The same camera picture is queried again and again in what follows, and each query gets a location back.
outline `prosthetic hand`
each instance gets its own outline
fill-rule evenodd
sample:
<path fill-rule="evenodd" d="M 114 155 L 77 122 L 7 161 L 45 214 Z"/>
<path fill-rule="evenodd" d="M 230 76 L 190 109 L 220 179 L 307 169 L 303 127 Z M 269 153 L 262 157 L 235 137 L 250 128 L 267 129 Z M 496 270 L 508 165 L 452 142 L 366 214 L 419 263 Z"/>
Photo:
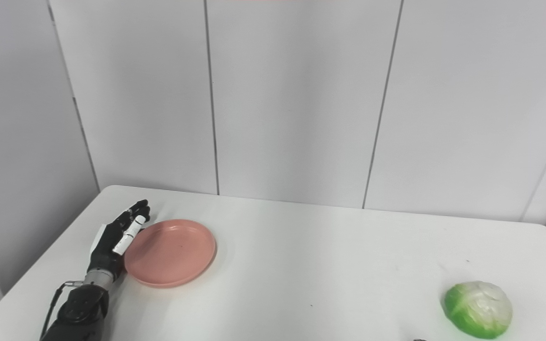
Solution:
<path fill-rule="evenodd" d="M 83 281 L 67 281 L 56 291 L 41 332 L 41 341 L 100 341 L 109 308 L 109 288 L 124 269 L 123 254 L 141 225 L 148 222 L 149 202 L 141 200 L 108 224 L 91 253 Z M 74 287 L 47 329 L 64 287 Z"/>

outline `black cable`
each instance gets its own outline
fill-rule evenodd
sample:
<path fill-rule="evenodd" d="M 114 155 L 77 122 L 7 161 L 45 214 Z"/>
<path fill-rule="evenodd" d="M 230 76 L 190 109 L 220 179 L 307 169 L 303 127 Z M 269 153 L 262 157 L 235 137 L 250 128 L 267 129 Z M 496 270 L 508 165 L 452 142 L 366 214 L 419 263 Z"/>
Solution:
<path fill-rule="evenodd" d="M 52 302 L 50 303 L 50 309 L 48 310 L 47 315 L 45 316 L 44 327 L 41 330 L 41 336 L 39 337 L 40 340 L 44 338 L 44 335 L 47 332 L 47 326 L 48 324 L 50 324 L 50 317 L 52 317 L 52 311 L 54 310 L 54 307 L 56 306 L 56 302 L 58 302 L 58 298 L 63 293 L 64 287 L 65 287 L 65 284 L 61 285 L 58 289 L 56 289 L 56 292 L 54 293 L 54 297 L 52 297 Z"/>

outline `table surface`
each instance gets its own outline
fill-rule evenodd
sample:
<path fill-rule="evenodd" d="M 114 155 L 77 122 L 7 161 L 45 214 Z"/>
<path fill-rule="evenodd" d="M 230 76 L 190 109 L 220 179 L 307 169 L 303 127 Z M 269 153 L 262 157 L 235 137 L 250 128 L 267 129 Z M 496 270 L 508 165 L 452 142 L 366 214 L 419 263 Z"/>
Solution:
<path fill-rule="evenodd" d="M 54 290 L 83 278 L 100 224 L 144 198 L 150 223 L 208 227 L 217 255 L 180 287 L 117 281 L 105 340 L 475 340 L 440 306 L 470 280 L 513 302 L 498 340 L 546 340 L 544 226 L 111 186 L 4 296 L 0 341 L 36 341 Z"/>

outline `pink plate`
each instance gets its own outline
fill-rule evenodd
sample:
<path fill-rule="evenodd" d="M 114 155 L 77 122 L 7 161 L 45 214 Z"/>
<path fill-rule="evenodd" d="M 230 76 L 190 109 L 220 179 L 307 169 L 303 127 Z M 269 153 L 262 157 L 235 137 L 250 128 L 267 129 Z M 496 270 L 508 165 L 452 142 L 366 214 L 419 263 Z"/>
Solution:
<path fill-rule="evenodd" d="M 199 276 L 216 251 L 214 236 L 192 220 L 165 220 L 139 233 L 126 251 L 126 270 L 149 287 L 176 287 Z"/>

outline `cabbage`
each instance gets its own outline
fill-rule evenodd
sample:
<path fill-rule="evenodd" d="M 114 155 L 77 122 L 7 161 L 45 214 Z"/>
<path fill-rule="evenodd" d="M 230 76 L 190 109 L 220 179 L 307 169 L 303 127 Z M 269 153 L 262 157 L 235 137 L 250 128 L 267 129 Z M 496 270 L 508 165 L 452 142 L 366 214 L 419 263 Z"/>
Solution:
<path fill-rule="evenodd" d="M 481 339 L 504 333 L 513 317 L 507 295 L 494 284 L 470 281 L 457 284 L 444 298 L 446 316 L 463 332 Z"/>

